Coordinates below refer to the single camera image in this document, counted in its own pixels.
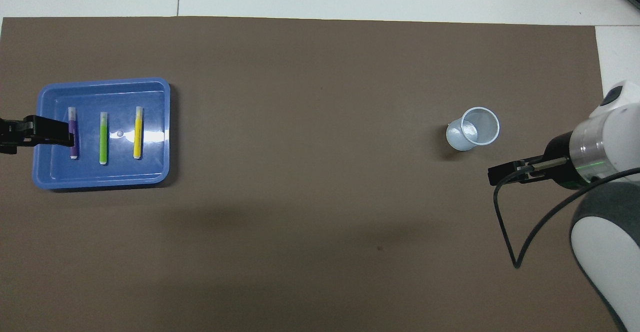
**cup rim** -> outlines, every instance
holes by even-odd
[[[465,130],[462,128],[463,123],[465,121],[465,118],[467,117],[467,114],[470,113],[471,111],[475,111],[475,110],[484,110],[487,111],[489,114],[491,114],[491,116],[493,116],[494,120],[496,121],[495,124],[497,126],[496,130],[495,130],[495,135],[493,135],[493,138],[490,139],[487,142],[476,142],[476,141],[472,141],[469,137],[467,137],[467,134],[465,134]],[[462,114],[462,118],[460,118],[460,132],[462,132],[462,136],[464,136],[464,138],[469,141],[470,143],[476,145],[476,146],[486,146],[489,145],[490,143],[494,142],[497,138],[498,138],[498,134],[500,134],[500,121],[498,120],[498,116],[496,116],[496,114],[493,113],[493,111],[487,109],[486,107],[482,107],[482,106],[476,106],[476,107],[471,107],[471,109],[468,109],[465,111],[464,114]]]

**purple marker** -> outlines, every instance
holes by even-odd
[[[73,134],[73,146],[70,148],[72,160],[78,159],[78,122],[76,121],[76,108],[69,107],[69,133]]]

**yellow marker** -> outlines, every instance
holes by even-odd
[[[135,107],[135,135],[133,137],[133,158],[140,159],[142,155],[142,106]]]

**blue tray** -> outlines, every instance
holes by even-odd
[[[67,122],[76,109],[78,159],[69,148],[38,145],[32,178],[42,189],[155,184],[169,173],[170,88],[154,77],[46,85],[38,96],[39,116]],[[142,159],[133,158],[136,106],[144,108]],[[99,163],[100,112],[109,113],[109,158]]]

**cup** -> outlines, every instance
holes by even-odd
[[[446,140],[458,151],[492,143],[500,133],[500,122],[493,111],[485,107],[471,107],[461,118],[446,128]]]

